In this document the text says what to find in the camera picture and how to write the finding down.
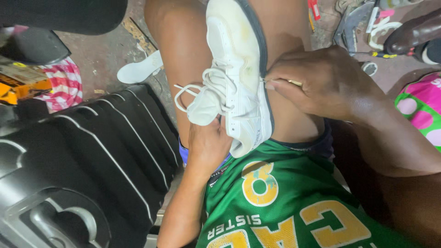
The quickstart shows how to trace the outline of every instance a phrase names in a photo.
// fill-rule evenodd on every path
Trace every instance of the pencil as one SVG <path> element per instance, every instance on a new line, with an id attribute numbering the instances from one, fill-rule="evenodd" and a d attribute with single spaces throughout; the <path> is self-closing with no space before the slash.
<path id="1" fill-rule="evenodd" d="M 314 23 L 312 23 L 311 13 L 308 11 L 309 23 L 311 23 L 312 32 L 315 33 Z"/>

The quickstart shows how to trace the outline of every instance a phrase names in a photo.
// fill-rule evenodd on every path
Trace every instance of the green jersey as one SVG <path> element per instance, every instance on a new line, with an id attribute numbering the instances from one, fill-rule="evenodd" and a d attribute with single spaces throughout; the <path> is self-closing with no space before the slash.
<path id="1" fill-rule="evenodd" d="M 266 141 L 206 189 L 197 247 L 417 247 L 363 213 L 320 156 Z"/>

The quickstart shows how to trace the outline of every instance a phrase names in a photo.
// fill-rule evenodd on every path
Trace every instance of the screwdriver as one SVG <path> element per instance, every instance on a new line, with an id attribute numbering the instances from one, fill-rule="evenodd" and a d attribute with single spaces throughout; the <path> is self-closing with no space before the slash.
<path id="1" fill-rule="evenodd" d="M 363 53 L 363 52 L 349 52 L 349 53 L 353 53 L 353 54 L 369 54 L 373 57 L 379 57 L 379 58 L 383 58 L 383 59 L 395 59 L 396 58 L 396 54 L 386 54 L 384 52 L 371 52 L 371 53 Z"/>

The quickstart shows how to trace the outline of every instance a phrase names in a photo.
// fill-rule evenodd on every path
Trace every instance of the shoe sole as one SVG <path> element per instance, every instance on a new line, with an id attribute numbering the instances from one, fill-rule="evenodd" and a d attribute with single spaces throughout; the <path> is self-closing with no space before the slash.
<path id="1" fill-rule="evenodd" d="M 268 49 L 266 47 L 266 41 L 265 41 L 265 35 L 263 34 L 262 26 L 260 25 L 260 22 L 256 16 L 256 13 L 251 8 L 250 4 L 247 0 L 235 0 L 237 4 L 241 7 L 242 11 L 245 13 L 245 16 L 247 16 L 248 20 L 250 21 L 251 27 L 253 28 L 254 34 L 257 38 L 257 42 L 259 44 L 259 52 L 260 52 L 260 60 L 259 60 L 259 71 L 260 71 L 260 77 L 263 79 L 266 76 L 266 64 L 268 63 Z M 271 121 L 271 135 L 274 133 L 274 117 L 273 112 L 271 110 L 271 106 L 269 105 L 269 99 L 268 99 L 268 92 L 266 91 L 265 85 L 263 80 L 260 82 L 261 85 L 259 85 L 259 91 L 263 89 L 265 93 L 265 99 L 267 106 L 262 109 L 263 111 L 269 112 L 269 118 Z"/>

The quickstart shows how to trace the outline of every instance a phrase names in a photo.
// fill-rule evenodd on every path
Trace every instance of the brown leather shoe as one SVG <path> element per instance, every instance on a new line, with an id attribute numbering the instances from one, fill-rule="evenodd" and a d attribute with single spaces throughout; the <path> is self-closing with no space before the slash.
<path id="1" fill-rule="evenodd" d="M 411 48 L 441 37 L 441 8 L 405 22 L 384 43 L 388 54 L 407 54 Z"/>

